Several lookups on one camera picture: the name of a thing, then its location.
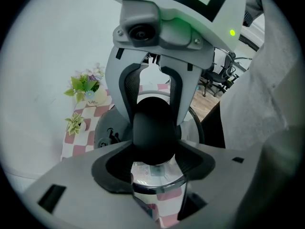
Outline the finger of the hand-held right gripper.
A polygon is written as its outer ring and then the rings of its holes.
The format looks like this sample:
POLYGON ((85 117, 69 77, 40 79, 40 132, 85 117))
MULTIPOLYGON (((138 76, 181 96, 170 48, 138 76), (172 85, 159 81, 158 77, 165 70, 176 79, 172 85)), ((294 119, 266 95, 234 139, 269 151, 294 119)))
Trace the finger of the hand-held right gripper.
POLYGON ((113 103, 119 113, 133 122, 134 109, 140 89, 140 73, 147 52, 113 47, 110 53, 105 79, 113 103))

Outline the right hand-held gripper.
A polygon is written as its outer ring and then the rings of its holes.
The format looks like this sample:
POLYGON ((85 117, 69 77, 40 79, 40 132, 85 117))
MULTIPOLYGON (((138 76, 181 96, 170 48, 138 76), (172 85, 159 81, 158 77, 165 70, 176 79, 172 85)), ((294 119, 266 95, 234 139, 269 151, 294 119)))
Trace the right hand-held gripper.
POLYGON ((174 123, 180 125, 214 49, 235 50, 246 0, 115 1, 121 4, 121 14, 114 45, 162 55, 174 123))

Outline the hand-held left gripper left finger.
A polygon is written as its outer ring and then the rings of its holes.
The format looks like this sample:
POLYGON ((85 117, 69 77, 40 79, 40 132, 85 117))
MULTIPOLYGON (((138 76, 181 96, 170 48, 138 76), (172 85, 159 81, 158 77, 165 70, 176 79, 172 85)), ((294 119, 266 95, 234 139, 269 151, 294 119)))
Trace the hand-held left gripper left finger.
POLYGON ((110 193, 92 177, 96 159, 129 144, 122 142, 61 161, 24 192, 22 201, 51 229, 160 229, 131 194, 110 193), (39 201, 52 185, 63 186, 65 191, 49 213, 39 201))

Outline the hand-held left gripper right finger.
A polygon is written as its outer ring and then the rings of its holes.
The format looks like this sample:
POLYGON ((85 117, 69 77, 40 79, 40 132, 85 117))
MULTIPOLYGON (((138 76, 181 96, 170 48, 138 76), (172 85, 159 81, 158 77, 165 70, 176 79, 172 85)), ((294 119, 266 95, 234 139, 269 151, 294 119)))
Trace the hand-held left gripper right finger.
POLYGON ((202 151, 215 160, 213 171, 202 180, 190 181, 192 192, 207 205, 179 222, 176 229, 234 229, 238 207, 257 167, 262 144, 247 150, 221 149, 190 141, 180 142, 192 151, 202 151))

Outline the black cooker lid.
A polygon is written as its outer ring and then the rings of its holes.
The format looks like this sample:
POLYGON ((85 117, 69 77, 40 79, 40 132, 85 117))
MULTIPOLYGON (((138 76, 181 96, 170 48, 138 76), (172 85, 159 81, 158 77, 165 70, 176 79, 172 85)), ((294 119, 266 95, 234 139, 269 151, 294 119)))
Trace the black cooker lid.
POLYGON ((97 122, 94 148, 119 147, 93 163, 92 176, 109 192, 149 195, 200 179, 206 158, 180 144, 181 136, 170 105, 159 97, 142 99, 130 122, 113 107, 97 122))

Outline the black office chair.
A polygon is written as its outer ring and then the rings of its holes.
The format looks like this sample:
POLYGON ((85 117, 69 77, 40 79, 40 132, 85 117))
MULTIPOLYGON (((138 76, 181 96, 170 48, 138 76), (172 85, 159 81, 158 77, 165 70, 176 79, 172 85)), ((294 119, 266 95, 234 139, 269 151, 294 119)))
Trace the black office chair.
POLYGON ((199 85, 204 87, 202 92, 203 97, 206 97, 207 89, 212 91, 214 97, 219 92, 224 94, 233 85, 234 81, 239 78, 237 74, 234 74, 236 68, 233 64, 236 59, 236 54, 234 52, 226 52, 225 54, 224 65, 221 65, 222 70, 219 73, 214 71, 214 67, 216 66, 215 62, 212 62, 209 69, 202 71, 199 85))

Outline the potted plant with pale flowers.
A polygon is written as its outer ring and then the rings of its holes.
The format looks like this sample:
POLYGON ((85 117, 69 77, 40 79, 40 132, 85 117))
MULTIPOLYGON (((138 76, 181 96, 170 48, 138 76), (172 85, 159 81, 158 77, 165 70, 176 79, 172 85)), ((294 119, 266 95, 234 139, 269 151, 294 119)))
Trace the potted plant with pale flowers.
POLYGON ((96 63, 92 69, 76 71, 71 76, 66 96, 75 97, 76 102, 86 102, 88 106, 99 106, 107 101, 107 91, 103 85, 104 68, 96 63))

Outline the pink white checkered tablecloth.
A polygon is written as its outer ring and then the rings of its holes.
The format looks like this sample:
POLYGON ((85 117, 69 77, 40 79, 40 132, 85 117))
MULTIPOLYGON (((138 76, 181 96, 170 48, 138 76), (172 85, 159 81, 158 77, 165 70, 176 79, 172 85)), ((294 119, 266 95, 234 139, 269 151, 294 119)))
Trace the pink white checkered tablecloth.
MULTIPOLYGON (((112 97, 106 88, 102 88, 102 99, 104 103, 98 106, 85 101, 76 104, 74 112, 80 114, 84 121, 78 134, 66 133, 62 159, 83 155, 93 150, 97 127, 106 127, 102 123, 102 117, 114 108, 112 97)), ((175 158, 160 167, 134 162, 131 172, 134 185, 140 189, 135 192, 135 196, 144 203, 152 219, 163 229, 178 224, 178 213, 183 203, 186 185, 175 158)))

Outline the small variegated potted plant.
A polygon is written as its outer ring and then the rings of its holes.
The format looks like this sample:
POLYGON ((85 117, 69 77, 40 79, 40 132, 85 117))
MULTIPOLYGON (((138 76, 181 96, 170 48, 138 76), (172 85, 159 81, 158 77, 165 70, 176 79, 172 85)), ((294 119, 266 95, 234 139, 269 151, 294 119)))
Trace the small variegated potted plant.
POLYGON ((80 113, 74 112, 70 118, 66 118, 66 131, 69 135, 78 135, 86 130, 86 123, 80 113))

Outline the person's grey sweatshirt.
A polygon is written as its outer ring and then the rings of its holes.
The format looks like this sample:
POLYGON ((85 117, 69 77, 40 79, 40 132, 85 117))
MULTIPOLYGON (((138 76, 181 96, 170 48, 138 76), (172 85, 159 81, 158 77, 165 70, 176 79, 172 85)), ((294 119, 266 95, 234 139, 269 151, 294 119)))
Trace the person's grey sweatshirt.
POLYGON ((274 99, 276 88, 301 62, 300 44, 273 0, 246 0, 244 26, 265 16, 264 43, 249 69, 201 121, 209 146, 244 150, 286 129, 286 120, 274 99))

